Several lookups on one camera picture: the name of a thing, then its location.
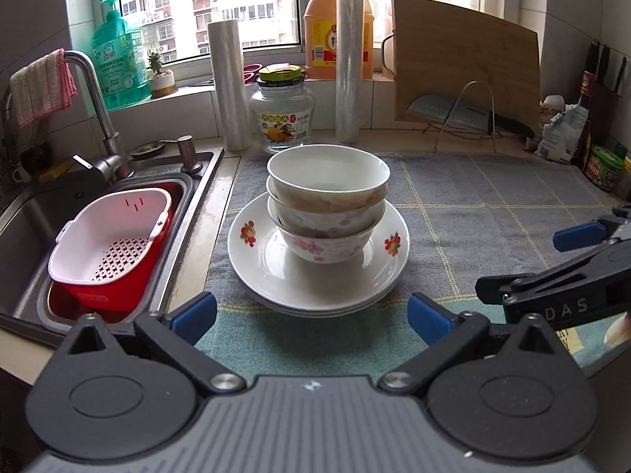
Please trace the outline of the grey checked dish mat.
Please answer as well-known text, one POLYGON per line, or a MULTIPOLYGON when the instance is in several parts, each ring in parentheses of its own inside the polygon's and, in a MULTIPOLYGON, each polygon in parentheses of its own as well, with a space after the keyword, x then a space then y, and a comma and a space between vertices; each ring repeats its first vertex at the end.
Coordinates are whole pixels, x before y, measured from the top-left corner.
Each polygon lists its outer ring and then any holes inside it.
POLYGON ((484 155, 389 155, 388 199, 407 223, 411 251, 395 289, 349 316, 308 319, 258 303, 234 273, 219 238, 206 278, 216 297, 215 324, 198 348, 252 379, 259 374, 380 377, 422 351, 407 323, 407 299, 423 292, 460 312, 503 319, 481 304, 477 279, 540 272, 565 260, 556 231, 607 214, 614 197, 577 169, 484 155))

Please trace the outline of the white bowl plain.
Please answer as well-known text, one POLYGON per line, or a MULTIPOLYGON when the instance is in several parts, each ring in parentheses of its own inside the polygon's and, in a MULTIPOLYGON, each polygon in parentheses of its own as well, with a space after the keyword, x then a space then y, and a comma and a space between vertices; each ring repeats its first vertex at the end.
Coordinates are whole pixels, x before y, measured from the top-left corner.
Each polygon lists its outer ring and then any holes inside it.
POLYGON ((386 197, 390 169, 361 149, 311 144, 280 152, 267 163, 273 193, 282 203, 315 214, 352 211, 386 197))

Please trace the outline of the bowl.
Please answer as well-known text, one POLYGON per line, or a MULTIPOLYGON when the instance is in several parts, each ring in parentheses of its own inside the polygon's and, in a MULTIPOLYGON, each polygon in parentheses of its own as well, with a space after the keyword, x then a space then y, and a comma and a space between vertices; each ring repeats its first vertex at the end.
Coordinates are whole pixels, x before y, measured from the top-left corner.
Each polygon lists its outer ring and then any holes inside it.
POLYGON ((273 178, 266 179, 269 215, 290 233, 309 238, 341 238, 376 225, 385 212, 385 200, 364 208, 316 214, 295 209, 278 199, 273 178))

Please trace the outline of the green lidded sauce jar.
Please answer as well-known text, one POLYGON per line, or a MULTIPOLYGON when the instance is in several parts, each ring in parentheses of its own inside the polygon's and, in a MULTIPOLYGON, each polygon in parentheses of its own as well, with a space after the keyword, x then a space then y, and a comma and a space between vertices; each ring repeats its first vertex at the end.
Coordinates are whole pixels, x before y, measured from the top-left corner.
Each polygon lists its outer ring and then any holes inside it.
POLYGON ((622 158, 603 146, 593 145, 585 167, 586 177, 597 187, 611 192, 625 163, 622 158))

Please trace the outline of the plastic wrap roll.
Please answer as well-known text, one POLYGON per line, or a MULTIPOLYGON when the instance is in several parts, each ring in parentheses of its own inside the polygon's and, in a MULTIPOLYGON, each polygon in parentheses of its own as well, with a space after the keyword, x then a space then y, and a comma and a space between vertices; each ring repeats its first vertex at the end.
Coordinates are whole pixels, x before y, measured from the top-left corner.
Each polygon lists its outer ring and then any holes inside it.
POLYGON ((219 130, 226 150, 239 152, 251 147, 249 111, 243 71, 243 52, 239 41, 239 22, 227 19, 207 26, 219 130))
POLYGON ((336 138, 353 144, 359 137, 364 0, 336 0, 336 138))

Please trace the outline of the white colander basket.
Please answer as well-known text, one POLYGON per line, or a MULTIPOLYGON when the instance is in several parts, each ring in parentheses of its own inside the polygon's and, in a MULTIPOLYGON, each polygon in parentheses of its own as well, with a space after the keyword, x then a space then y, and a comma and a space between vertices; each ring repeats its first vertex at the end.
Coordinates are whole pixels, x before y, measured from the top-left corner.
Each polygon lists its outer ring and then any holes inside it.
POLYGON ((171 203, 169 192, 161 188, 100 197, 62 227, 48 259, 49 276, 77 286, 122 279, 166 229, 171 203))

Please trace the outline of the pink dish cloth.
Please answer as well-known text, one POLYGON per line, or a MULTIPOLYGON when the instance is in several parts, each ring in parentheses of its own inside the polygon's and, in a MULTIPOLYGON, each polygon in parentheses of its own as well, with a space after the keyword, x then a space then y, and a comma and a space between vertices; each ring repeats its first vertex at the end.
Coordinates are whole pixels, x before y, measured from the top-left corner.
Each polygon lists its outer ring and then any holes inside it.
POLYGON ((72 105, 78 89, 64 54, 63 48, 54 50, 12 75, 9 87, 19 127, 72 105))

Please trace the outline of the white bowl floral print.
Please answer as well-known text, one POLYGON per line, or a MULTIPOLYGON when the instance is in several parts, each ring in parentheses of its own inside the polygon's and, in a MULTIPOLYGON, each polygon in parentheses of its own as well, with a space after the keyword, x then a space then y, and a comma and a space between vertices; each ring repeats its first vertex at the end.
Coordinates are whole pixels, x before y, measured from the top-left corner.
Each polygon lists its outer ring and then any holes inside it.
POLYGON ((280 235, 290 251, 305 261, 316 264, 338 264, 351 259, 368 244, 372 232, 381 222, 365 231, 341 238, 309 238, 296 235, 281 227, 276 219, 269 215, 280 230, 280 235))

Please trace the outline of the small potted plant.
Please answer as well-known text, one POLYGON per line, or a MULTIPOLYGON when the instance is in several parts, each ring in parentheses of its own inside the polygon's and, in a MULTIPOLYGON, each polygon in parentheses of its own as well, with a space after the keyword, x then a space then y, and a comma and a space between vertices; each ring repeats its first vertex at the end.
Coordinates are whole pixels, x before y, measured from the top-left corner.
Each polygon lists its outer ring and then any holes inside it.
POLYGON ((153 99, 173 94, 176 90, 176 83, 173 71, 162 66, 161 55, 157 51, 150 51, 147 56, 149 60, 151 97, 153 99))

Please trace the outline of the steel faucet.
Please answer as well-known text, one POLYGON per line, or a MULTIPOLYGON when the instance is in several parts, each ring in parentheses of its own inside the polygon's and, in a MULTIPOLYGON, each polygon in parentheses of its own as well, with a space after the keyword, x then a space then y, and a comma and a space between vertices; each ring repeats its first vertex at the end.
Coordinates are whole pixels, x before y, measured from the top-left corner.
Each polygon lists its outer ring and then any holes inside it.
POLYGON ((78 66, 82 75, 84 75, 92 105, 104 135, 103 142, 107 152, 106 164, 113 171, 115 179, 131 177, 134 174, 134 170, 121 143, 120 134, 114 129, 110 120, 92 61, 86 54, 77 50, 65 50, 63 57, 66 63, 78 66))

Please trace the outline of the white plate with fruit print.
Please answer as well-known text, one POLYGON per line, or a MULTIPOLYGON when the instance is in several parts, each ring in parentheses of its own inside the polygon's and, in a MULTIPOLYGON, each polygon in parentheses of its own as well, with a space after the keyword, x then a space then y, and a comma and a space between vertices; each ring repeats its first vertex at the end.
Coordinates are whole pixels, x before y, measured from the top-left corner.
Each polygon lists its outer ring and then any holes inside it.
POLYGON ((388 295, 410 254, 400 212, 385 204, 380 222, 344 238, 305 238, 280 227, 263 193, 234 218, 227 249, 236 277, 271 309, 298 317, 342 316, 388 295))

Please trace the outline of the white plastic food bag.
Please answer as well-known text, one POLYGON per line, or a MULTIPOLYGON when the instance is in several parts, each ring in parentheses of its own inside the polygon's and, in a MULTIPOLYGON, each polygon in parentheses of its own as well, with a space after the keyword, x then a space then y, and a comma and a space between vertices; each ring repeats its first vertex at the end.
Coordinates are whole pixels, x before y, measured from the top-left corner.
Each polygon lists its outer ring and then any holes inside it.
POLYGON ((577 150, 577 143, 587 122, 588 110, 580 105, 569 105, 545 124, 542 139, 535 154, 543 159, 569 164, 577 150))

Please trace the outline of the plastic wrap roll left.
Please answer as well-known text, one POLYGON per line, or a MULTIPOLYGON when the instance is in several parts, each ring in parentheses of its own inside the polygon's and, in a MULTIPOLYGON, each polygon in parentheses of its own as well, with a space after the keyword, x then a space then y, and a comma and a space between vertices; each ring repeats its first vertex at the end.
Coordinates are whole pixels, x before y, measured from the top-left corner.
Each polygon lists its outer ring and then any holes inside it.
POLYGON ((243 71, 243 52, 239 41, 239 22, 227 19, 207 26, 219 130, 226 150, 239 152, 251 147, 249 111, 243 71))

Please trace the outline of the dark soy sauce bottle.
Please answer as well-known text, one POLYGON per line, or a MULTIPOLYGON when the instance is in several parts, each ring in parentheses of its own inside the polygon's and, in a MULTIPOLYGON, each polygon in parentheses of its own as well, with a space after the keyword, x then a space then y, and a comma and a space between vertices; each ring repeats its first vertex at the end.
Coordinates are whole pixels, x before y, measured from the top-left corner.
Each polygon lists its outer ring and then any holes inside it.
POLYGON ((599 63, 600 42, 594 39, 589 46, 587 58, 585 62, 581 92, 577 105, 583 108, 585 117, 583 119, 583 126, 581 129, 580 137, 577 139, 577 148, 572 156, 571 164, 583 169, 584 158, 586 154, 586 144, 588 135, 588 113, 590 98, 592 98, 592 85, 596 79, 596 72, 599 63))

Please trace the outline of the orange oil jug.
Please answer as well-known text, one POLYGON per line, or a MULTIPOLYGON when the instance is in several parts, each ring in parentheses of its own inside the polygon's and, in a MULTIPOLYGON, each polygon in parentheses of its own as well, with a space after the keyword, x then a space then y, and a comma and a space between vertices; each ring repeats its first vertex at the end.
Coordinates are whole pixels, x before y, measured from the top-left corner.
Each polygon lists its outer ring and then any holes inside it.
POLYGON ((304 23, 307 77, 334 80, 336 78, 337 0, 309 0, 304 23))

